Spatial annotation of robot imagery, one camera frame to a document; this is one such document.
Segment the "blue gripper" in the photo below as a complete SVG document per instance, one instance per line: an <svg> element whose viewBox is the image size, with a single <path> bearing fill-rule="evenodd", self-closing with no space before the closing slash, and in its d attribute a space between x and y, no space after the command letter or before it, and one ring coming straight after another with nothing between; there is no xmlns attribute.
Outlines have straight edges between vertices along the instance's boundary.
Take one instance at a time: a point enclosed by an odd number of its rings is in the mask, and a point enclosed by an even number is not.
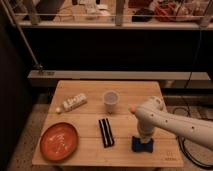
<svg viewBox="0 0 213 171"><path fill-rule="evenodd" d="M148 143L142 143L139 138L133 136L132 137L132 145L131 149L133 152L153 152L153 144L154 140L150 139Z"/></svg>

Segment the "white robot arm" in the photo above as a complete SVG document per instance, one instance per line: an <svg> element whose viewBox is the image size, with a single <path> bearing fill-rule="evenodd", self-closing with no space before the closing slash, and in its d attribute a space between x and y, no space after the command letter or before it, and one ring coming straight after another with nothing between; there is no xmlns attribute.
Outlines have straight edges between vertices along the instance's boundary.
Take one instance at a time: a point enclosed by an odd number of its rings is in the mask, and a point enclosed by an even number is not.
<svg viewBox="0 0 213 171"><path fill-rule="evenodd" d="M163 110L163 100L150 96L129 111L137 118L139 142L147 144L156 127L184 137L213 151L213 123L210 121L178 116Z"/></svg>

